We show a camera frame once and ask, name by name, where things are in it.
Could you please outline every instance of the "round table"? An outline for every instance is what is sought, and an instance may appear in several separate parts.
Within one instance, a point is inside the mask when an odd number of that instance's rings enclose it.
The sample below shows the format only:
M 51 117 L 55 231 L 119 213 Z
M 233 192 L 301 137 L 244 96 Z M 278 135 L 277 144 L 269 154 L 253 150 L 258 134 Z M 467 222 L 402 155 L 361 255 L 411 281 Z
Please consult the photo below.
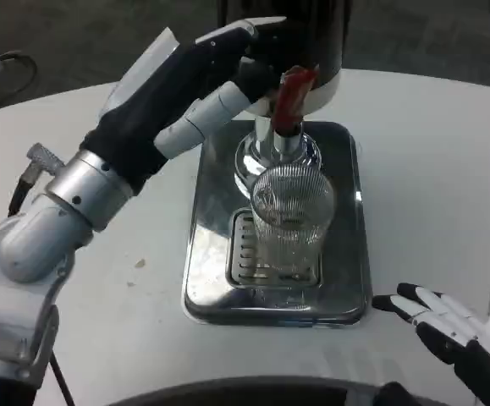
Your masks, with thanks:
M 112 88 L 94 86 L 0 110 L 0 221 L 28 148 L 40 141 L 68 160 L 96 125 Z M 418 283 L 487 315 L 490 88 L 345 70 L 337 95 L 310 118 L 341 123 L 361 144 L 374 293 L 393 293 L 398 282 Z M 78 405 L 258 375 L 399 381 L 423 397 L 474 404 L 451 367 L 395 315 L 370 310 L 358 325 L 338 330 L 208 326 L 189 319 L 181 285 L 199 152 L 169 162 L 77 253 L 58 297 L 55 352 Z M 45 404 L 64 405 L 51 371 L 36 400 Z

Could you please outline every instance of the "drip tray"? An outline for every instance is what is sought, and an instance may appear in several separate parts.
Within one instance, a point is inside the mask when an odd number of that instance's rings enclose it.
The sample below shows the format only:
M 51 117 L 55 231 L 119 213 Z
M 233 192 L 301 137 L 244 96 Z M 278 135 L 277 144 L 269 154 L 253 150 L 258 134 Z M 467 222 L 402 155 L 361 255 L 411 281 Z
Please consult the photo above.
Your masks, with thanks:
M 226 275 L 235 287 L 303 288 L 320 282 L 321 261 L 299 274 L 281 275 L 258 257 L 251 210 L 237 211 L 232 224 L 233 232 Z
M 337 210 L 317 266 L 281 278 L 256 258 L 250 202 L 235 173 L 235 152 L 253 128 L 253 121 L 233 121 L 203 144 L 184 272 L 185 311 L 223 325 L 356 323 L 372 292 L 353 138 L 335 123 L 304 123 L 337 192 Z

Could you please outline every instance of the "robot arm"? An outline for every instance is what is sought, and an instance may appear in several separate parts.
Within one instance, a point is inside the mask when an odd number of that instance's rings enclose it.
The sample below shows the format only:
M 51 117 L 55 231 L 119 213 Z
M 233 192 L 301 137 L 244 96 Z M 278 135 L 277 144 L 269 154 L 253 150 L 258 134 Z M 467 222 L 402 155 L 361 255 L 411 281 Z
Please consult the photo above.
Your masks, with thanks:
M 437 358 L 454 366 L 455 374 L 490 406 L 490 317 L 483 324 L 447 294 L 400 283 L 397 294 L 379 295 L 372 307 L 393 312 L 416 328 Z
M 42 169 L 55 178 L 28 211 L 0 223 L 0 404 L 34 402 L 57 334 L 55 300 L 93 230 L 102 231 L 168 159 L 276 88 L 269 67 L 241 58 L 261 40 L 256 27 L 284 20 L 237 21 L 189 45 L 165 30 L 67 165 L 31 156 L 21 180 L 35 182 Z

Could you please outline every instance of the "clear ribbed glass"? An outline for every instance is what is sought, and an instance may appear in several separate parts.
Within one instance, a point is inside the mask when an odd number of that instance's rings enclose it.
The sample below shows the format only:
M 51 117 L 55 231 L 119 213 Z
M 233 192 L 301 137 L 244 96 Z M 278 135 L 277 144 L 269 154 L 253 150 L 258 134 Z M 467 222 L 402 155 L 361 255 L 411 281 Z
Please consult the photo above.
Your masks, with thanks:
M 314 167 L 262 173 L 251 192 L 258 260 L 283 274 L 305 272 L 318 259 L 335 202 L 329 179 Z

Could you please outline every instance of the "gray carpet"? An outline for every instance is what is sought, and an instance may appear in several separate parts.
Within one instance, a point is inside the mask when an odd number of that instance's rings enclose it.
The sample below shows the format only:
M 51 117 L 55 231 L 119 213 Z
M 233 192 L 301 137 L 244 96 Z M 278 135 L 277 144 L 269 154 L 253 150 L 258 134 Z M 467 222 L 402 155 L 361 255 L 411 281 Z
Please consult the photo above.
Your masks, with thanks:
M 17 102 L 118 80 L 165 26 L 215 24 L 215 0 L 0 0 L 0 52 L 39 64 Z M 355 0 L 344 66 L 490 85 L 490 0 Z

